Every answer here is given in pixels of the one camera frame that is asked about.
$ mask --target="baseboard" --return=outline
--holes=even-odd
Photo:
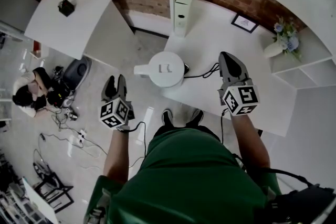
[[[136,12],[134,10],[130,10],[123,15],[130,26],[138,29],[147,30],[164,36],[170,36],[173,31],[170,19],[162,16]]]

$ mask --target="white table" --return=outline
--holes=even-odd
[[[241,60],[257,85],[260,105],[250,114],[258,129],[286,136],[292,116],[296,90],[271,74],[269,60],[263,56],[262,45],[272,43],[272,34],[257,27],[248,33],[231,25],[235,13],[211,3],[195,1],[191,30],[185,38],[172,34],[165,51],[178,54],[190,66],[188,76],[203,74],[218,62],[219,53],[226,51]],[[179,88],[164,89],[162,94],[175,101],[221,115],[218,89],[219,72],[209,78],[185,79]]]
[[[60,1],[41,0],[25,35],[76,59],[85,54],[118,67],[134,34],[112,0],[76,0],[68,17],[58,11]],[[120,48],[124,55],[118,54]]]

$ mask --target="black shoe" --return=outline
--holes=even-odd
[[[197,125],[198,126],[200,124],[200,122],[202,121],[203,117],[204,117],[203,111],[200,110],[200,109],[196,109],[193,113],[193,116],[192,116],[190,122],[188,122],[187,125],[191,124],[191,125]]]
[[[173,124],[173,113],[170,109],[165,109],[161,116],[163,125]]]

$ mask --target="white vase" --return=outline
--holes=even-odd
[[[264,56],[266,58],[271,58],[275,55],[278,55],[282,53],[282,47],[279,45],[279,43],[276,41],[271,45],[268,45],[265,49],[264,49]]]

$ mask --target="gray floor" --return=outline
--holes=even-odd
[[[137,46],[141,60],[148,62],[150,58],[164,49],[166,39],[153,36],[140,31],[136,32],[139,40]],[[30,58],[25,50],[31,50],[30,45],[23,42],[7,40],[4,48],[0,50],[0,86],[12,88],[15,79],[20,76],[20,66],[23,64],[32,70],[40,65],[40,61]],[[67,66],[72,59],[57,51],[51,50],[50,56],[45,60],[44,67],[48,73],[56,65]],[[76,130],[84,129],[87,138],[99,144],[105,151],[108,150],[112,132],[98,121],[98,108],[100,106],[101,90],[111,76],[119,75],[119,70],[94,61],[89,75],[79,88],[73,107],[79,114],[75,122],[68,121],[69,127]],[[155,131],[162,125],[161,113],[165,108],[171,108],[174,114],[174,124],[183,126],[190,118],[194,108],[164,98],[160,90],[150,80],[131,76],[127,77],[128,100],[132,101],[135,120],[130,122],[135,127],[139,121],[146,121],[145,142],[148,145]],[[19,176],[25,176],[30,184],[38,182],[33,170],[33,151],[38,148],[40,133],[54,134],[59,138],[76,140],[77,134],[72,130],[58,130],[51,119],[51,114],[39,119],[32,119],[25,115],[18,107],[12,106],[12,124],[10,131],[0,134],[0,147],[12,163]],[[235,153],[239,153],[237,140],[229,120],[223,119],[224,144]],[[220,118],[205,113],[202,125],[210,128],[221,137]],[[69,208],[57,214],[59,220],[64,223],[81,223],[88,200],[90,199],[97,177],[102,173],[105,155],[92,144],[86,142],[83,150],[71,147],[66,141],[58,141],[54,137],[48,137],[46,142],[40,142],[43,158],[48,162],[61,180],[74,186],[70,192],[75,203]],[[130,135],[129,152],[130,165],[144,154],[144,128],[139,128]],[[134,176],[141,161],[138,161],[130,169],[130,177]]]

